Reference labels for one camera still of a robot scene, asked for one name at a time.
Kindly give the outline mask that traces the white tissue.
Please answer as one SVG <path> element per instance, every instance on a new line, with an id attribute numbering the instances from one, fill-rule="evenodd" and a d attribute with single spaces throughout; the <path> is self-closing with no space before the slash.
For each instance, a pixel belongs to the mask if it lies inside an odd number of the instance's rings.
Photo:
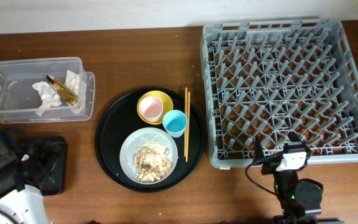
<path id="1" fill-rule="evenodd" d="M 65 86 L 70 89 L 74 94 L 78 95 L 80 86 L 80 75 L 67 70 Z M 32 85 L 32 88 L 38 91 L 38 94 L 42 100 L 42 104 L 39 106 L 40 111 L 36 111 L 36 115 L 41 117 L 45 112 L 44 108 L 56 107 L 62 104 L 61 97 L 51 86 L 51 84 L 47 82 L 37 82 Z"/>

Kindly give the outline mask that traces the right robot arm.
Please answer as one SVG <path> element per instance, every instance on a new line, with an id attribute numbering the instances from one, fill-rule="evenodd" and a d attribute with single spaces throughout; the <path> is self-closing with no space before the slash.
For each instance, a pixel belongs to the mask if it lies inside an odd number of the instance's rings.
<path id="1" fill-rule="evenodd" d="M 323 185 L 312 179 L 299 179 L 298 172 L 308 165 L 311 149 L 293 132 L 283 151 L 266 156 L 259 138 L 255 139 L 253 166 L 261 165 L 261 174 L 272 175 L 274 191 L 282 214 L 273 217 L 274 223 L 317 223 L 321 213 Z"/>

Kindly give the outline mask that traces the yellow bowl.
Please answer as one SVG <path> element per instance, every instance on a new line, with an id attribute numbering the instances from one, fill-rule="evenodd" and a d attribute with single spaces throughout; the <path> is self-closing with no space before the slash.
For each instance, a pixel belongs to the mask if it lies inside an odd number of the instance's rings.
<path id="1" fill-rule="evenodd" d="M 158 121 L 156 121 L 156 122 L 154 122 L 154 123 L 153 123 L 153 122 L 148 122 L 148 121 L 146 121 L 146 120 L 142 117 L 142 115 L 139 113 L 139 109 L 138 109 L 139 103 L 140 103 L 140 101 L 141 101 L 143 98 L 145 98 L 145 97 L 147 97 L 147 96 L 155 96 L 155 97 L 159 98 L 159 99 L 162 101 L 162 103 L 163 103 L 163 113 L 162 113 L 162 116 L 161 116 L 161 118 L 160 118 Z M 145 93 L 144 95 L 142 95 L 142 96 L 139 98 L 138 103 L 137 103 L 137 113 L 138 113 L 139 117 L 140 117 L 143 121 L 145 121 L 146 123 L 149 123 L 149 124 L 152 124 L 152 125 L 162 124 L 164 115 L 165 115 L 167 112 L 171 111 L 171 110 L 173 110 L 173 101 L 172 101 L 172 99 L 171 99 L 165 92 L 158 91 L 158 90 L 148 91 L 147 93 Z"/>

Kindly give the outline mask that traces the pink cup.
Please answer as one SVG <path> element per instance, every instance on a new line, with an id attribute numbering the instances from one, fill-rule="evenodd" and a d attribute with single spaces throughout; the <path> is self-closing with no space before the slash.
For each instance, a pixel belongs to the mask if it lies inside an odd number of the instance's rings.
<path id="1" fill-rule="evenodd" d="M 163 103 L 155 96 L 147 96 L 140 101 L 138 109 L 146 121 L 154 123 L 162 116 Z"/>

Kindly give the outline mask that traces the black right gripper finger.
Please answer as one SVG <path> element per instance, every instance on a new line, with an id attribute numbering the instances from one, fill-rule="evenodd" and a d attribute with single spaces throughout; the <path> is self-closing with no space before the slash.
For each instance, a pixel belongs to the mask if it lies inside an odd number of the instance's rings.
<path id="1" fill-rule="evenodd" d="M 296 146 L 302 147 L 308 156 L 311 155 L 311 149 L 305 143 L 303 143 L 301 141 L 301 139 L 296 135 L 296 132 L 290 131 L 288 133 L 288 137 L 289 137 L 290 141 L 292 143 L 294 143 Z"/>
<path id="2" fill-rule="evenodd" d="M 263 152 L 263 148 L 258 136 L 255 137 L 255 147 L 254 147 L 254 162 L 260 161 L 264 159 L 265 155 Z"/>

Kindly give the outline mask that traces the blue cup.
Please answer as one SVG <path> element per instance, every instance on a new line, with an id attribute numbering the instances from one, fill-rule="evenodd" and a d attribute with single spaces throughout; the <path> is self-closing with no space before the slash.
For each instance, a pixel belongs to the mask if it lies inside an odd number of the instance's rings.
<path id="1" fill-rule="evenodd" d="M 171 110 L 164 115 L 162 124 L 171 137 L 179 138 L 185 132 L 185 114 L 180 110 Z"/>

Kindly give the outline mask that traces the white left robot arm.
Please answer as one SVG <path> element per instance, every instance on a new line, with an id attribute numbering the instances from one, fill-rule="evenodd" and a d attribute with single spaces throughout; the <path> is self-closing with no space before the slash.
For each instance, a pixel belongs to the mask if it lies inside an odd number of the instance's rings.
<path id="1" fill-rule="evenodd" d="M 60 148 L 48 141 L 19 144 L 0 138 L 0 223 L 48 223 L 40 184 Z"/>

